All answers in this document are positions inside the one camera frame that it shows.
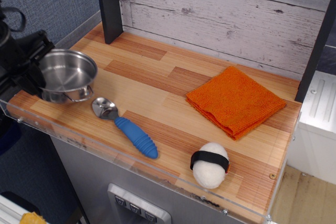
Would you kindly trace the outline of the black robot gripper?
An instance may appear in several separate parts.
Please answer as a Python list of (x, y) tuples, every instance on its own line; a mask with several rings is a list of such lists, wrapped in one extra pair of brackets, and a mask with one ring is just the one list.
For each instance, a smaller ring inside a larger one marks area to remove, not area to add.
[(54, 49), (55, 45), (40, 30), (15, 40), (11, 31), (1, 30), (1, 93), (10, 87), (19, 87), (30, 95), (41, 98), (46, 86), (40, 70), (40, 61)]

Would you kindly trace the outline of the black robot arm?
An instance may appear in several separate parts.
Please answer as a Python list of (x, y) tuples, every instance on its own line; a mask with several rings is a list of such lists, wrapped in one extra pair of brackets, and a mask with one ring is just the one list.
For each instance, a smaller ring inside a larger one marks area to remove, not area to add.
[[(5, 14), (8, 12), (20, 14), (18, 28), (10, 28), (5, 23)], [(18, 86), (28, 94), (40, 97), (46, 81), (39, 62), (55, 45), (47, 38), (44, 30), (14, 39), (12, 33), (23, 31), (25, 26), (26, 17), (19, 9), (1, 7), (1, 93)]]

